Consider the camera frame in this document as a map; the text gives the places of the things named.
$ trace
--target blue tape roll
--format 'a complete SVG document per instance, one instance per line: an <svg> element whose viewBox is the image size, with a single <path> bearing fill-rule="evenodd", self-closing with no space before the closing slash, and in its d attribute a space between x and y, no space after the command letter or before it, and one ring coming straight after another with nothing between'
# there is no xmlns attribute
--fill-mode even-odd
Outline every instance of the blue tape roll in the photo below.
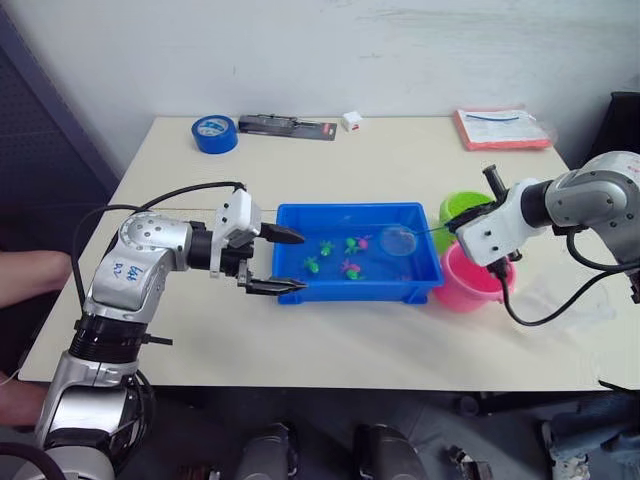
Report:
<svg viewBox="0 0 640 480"><path fill-rule="evenodd" d="M229 117L209 115L191 127L198 148L205 153L224 153L238 144L236 126Z"/></svg>

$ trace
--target table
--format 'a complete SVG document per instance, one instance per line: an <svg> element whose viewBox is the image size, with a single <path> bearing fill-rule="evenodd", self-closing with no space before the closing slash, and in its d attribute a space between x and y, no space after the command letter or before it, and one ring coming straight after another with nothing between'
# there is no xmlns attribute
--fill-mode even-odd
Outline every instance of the table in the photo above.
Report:
<svg viewBox="0 0 640 480"><path fill-rule="evenodd" d="M275 219L281 203L418 201L430 218L445 195L490 193L481 170L495 163L507 186L526 177L555 178L566 167L553 149L467 152L450 118L367 119L335 142L241 135L222 156L199 152L194 118L157 118L112 203L141 204L182 186L241 180ZM229 190L163 203L162 212L211 226ZM106 214L82 258L88 285L126 213ZM579 247L598 261L612 256L595 235ZM517 264L518 289L546 273L575 285L585 269L567 260L564 240L531 239ZM251 268L270 274L272 246L256 242ZM172 273L149 331L173 347L147 345L141 369L156 385L397 388L458 391L599 389L599 378L640 387L640 309L624 275L602 282L616 316L579 329L520 327L497 304L467 315L427 305L348 302L280 306L249 296L233 279ZM49 315L20 378L48 381L73 336L80 308L70 281Z"/></svg>

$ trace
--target water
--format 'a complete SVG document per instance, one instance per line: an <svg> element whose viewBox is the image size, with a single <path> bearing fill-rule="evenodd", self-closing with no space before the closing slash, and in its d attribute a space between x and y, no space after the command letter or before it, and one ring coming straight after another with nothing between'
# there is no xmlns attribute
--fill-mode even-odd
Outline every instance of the water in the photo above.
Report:
<svg viewBox="0 0 640 480"><path fill-rule="evenodd" d="M411 229L400 224L308 228L300 231L306 237L304 244L283 246L283 266L280 274L304 282L430 280L433 277L433 266L427 261L430 254L426 235L429 233L416 232L414 235L411 232ZM345 252L347 238L369 236L366 250L356 253ZM327 257L320 255L322 242L331 242L334 245ZM304 266L305 259L313 257L319 267L316 274ZM359 267L359 275L363 278L347 278L343 271L345 261L350 266Z"/></svg>

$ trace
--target black cable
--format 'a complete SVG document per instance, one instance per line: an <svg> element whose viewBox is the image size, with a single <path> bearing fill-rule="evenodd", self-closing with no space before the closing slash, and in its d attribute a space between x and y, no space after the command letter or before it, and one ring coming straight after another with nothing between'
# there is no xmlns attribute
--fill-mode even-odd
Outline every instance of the black cable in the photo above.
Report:
<svg viewBox="0 0 640 480"><path fill-rule="evenodd" d="M153 393L153 388L151 387L151 384L149 384L147 377L145 377L144 374L140 370L138 370L133 376L132 380L133 385L136 389L138 400L140 402L140 425L138 427L138 431L136 432L135 438L131 442L129 449L126 452L126 456L122 459L122 461L118 463L118 465L114 466L116 476L122 473L124 468L129 464L131 459L142 447L144 439L147 438L149 432L151 431L151 426L156 415L155 394ZM147 401L149 402L149 408L145 406Z"/></svg>
<svg viewBox="0 0 640 480"><path fill-rule="evenodd" d="M173 190L171 192L167 192L159 197L154 198L153 200L148 201L144 205L140 207L141 210L149 210L151 207L154 207L160 202L164 202L165 200L177 197L178 195L182 195L183 193L195 192L196 190L205 190L207 188L220 188L220 187L233 187L235 190L245 190L245 186L240 182L209 182L209 183L199 183L197 185L191 185L190 187L183 187L177 190Z"/></svg>
<svg viewBox="0 0 640 480"><path fill-rule="evenodd" d="M149 417L148 417L149 421L147 423L149 425L149 431L150 431L151 427L153 426L153 422L156 419L156 412L158 410L156 394L155 394L155 391L153 390L153 387L151 386L151 382L149 382L149 379L145 376L144 373L142 373L142 370L138 370L136 372L136 375L142 382L142 385L144 386L146 390L146 394L149 398Z"/></svg>
<svg viewBox="0 0 640 480"><path fill-rule="evenodd" d="M635 268L640 268L640 260L637 262L627 262L621 263L620 265L604 265L602 263L596 263L588 258L582 256L578 249L576 248L575 236L577 231L572 230L567 233L567 250L569 250L569 254L579 263L584 265L585 267L593 268L594 270L600 270L602 272L626 272L627 270L633 270Z"/></svg>
<svg viewBox="0 0 640 480"><path fill-rule="evenodd" d="M33 463L46 480L66 480L53 458L39 448L21 443L0 443L0 455L18 457Z"/></svg>
<svg viewBox="0 0 640 480"><path fill-rule="evenodd" d="M436 232L438 230L449 230L446 226L441 226L441 227L434 227L434 228L430 228L429 230L418 230L417 232L412 231L411 229L407 228L409 233L413 233L414 235L418 236L418 235L425 235L427 233L431 233L431 232Z"/></svg>
<svg viewBox="0 0 640 480"><path fill-rule="evenodd" d="M78 252L78 233L80 233L80 228L82 225L89 220L94 215L98 215L99 213L109 212L111 210L139 210L139 207L135 205L127 205L127 204L115 204L115 205L105 205L100 208L96 208L95 210L91 210L87 213L78 225L76 226L73 232L73 240L71 242L71 270L73 271L73 279L76 283L76 290L78 292L78 300L80 300L80 308L84 305L84 301L86 300L86 294L84 292L84 285L82 284L82 275L80 274L80 266L79 266L79 257L80 252Z"/></svg>
<svg viewBox="0 0 640 480"><path fill-rule="evenodd" d="M160 195L159 197L156 197L148 201L147 203L145 203L144 205L141 205L140 207L137 207L135 205L128 205L128 204L106 205L104 207L96 208L95 210L92 210L91 212L87 213L84 217L82 217L82 219L76 226L76 229L73 233L73 242L71 244L71 269L73 270L73 278L76 283L76 290L78 291L80 308L82 308L82 305L84 305L84 301L86 300L86 294L84 291L84 285L82 283L82 277L80 275L80 267L78 266L78 257L80 254L78 252L77 237L80 231L80 227L84 224L84 222L86 222L89 218L99 213L104 213L111 210L133 210L135 213L143 212L145 210L149 210L151 207L157 205L160 202L163 202L172 197L176 197L178 195L182 195L183 193L194 192L196 190L204 190L207 188L221 188L221 187L233 187L236 190L245 189L244 184L241 182L224 181L224 182L200 183L197 185L191 185L189 187L183 187L177 190L173 190L171 192L167 192L163 195ZM113 238L109 243L109 247L107 248L107 252L109 252L115 246L117 241L118 241L118 232L116 232L113 235Z"/></svg>
<svg viewBox="0 0 640 480"><path fill-rule="evenodd" d="M604 380L598 380L600 386L604 388L608 388L609 390L613 390L616 393L623 393L625 395L630 395L634 398L640 398L640 392L638 390L630 390L628 388L620 387L613 383L605 382Z"/></svg>
<svg viewBox="0 0 640 480"><path fill-rule="evenodd" d="M524 321L520 317L518 317L518 315L516 315L516 313L513 311L513 308L511 307L511 301L509 299L509 286L507 284L507 279L502 277L502 276L500 276L500 277L498 277L498 280L500 281L500 285L502 286L502 295L504 297L504 306L507 309L507 312L509 312L509 315L511 316L511 318L513 318L520 325L524 325L525 327L538 327L540 325L544 325L545 323L550 322L551 320L555 319L556 317L558 317L559 315L564 313L564 311L566 309L568 309L571 305L573 305L576 302L576 300L578 300L578 298L580 298L595 283L599 282L603 278L610 277L611 275L615 275L617 273L620 273L620 272L602 272L602 273L596 275L595 277L589 279L584 285L582 285L582 287L580 287L578 289L578 291L576 293L574 293L571 296L571 298L569 300L567 300L565 303L563 303L560 306L560 308L558 308L555 312L553 312L551 315L549 315L547 317L544 317L544 318L542 318L540 320L536 320L535 322Z"/></svg>

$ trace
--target red notebook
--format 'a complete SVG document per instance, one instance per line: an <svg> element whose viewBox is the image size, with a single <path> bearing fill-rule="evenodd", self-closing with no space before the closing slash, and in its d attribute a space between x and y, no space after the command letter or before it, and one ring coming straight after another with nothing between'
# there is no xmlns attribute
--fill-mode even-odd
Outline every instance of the red notebook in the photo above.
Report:
<svg viewBox="0 0 640 480"><path fill-rule="evenodd" d="M453 119L469 150L546 148L547 133L525 110L456 110Z"/></svg>

